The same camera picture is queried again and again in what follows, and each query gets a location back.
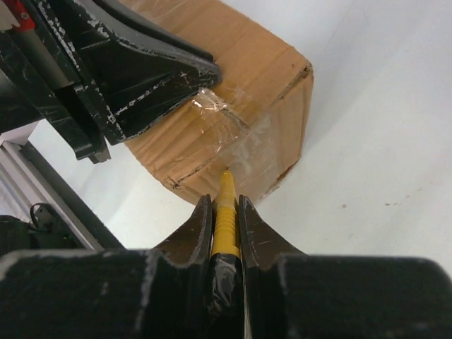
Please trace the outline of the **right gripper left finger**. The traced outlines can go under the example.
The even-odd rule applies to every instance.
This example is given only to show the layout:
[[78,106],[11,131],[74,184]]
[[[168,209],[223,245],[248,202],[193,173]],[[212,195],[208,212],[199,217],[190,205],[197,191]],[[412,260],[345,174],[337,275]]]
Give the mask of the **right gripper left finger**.
[[1,259],[2,338],[200,338],[210,196],[153,249],[20,250]]

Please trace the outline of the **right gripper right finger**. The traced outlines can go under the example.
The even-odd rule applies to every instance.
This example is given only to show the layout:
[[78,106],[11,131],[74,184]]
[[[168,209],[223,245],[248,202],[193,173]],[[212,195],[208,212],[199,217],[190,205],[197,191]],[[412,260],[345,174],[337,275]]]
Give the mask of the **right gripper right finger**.
[[450,338],[451,279],[425,258],[308,255],[240,196],[251,338]]

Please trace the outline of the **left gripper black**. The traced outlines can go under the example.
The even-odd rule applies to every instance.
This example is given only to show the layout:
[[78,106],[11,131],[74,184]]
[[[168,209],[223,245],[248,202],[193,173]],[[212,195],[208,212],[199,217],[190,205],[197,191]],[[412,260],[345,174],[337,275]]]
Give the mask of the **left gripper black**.
[[221,80],[209,52],[119,1],[1,2],[2,133],[46,119],[78,159],[104,162],[105,138],[134,138]]

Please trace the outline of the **yellow utility knife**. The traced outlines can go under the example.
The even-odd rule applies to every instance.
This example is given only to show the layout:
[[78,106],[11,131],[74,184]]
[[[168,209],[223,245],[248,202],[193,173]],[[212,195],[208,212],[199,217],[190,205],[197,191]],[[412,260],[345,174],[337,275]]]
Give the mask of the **yellow utility knife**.
[[244,297],[237,195],[234,178],[226,170],[214,200],[214,225],[208,271],[207,338],[242,338]]

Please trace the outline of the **brown cardboard express box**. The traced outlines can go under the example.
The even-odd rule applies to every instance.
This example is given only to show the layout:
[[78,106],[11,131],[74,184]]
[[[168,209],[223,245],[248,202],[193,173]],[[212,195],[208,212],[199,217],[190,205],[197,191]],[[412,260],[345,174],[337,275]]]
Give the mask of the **brown cardboard express box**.
[[221,1],[127,1],[139,15],[209,51],[222,83],[168,114],[126,147],[189,203],[215,196],[230,171],[258,201],[301,156],[314,70],[308,59]]

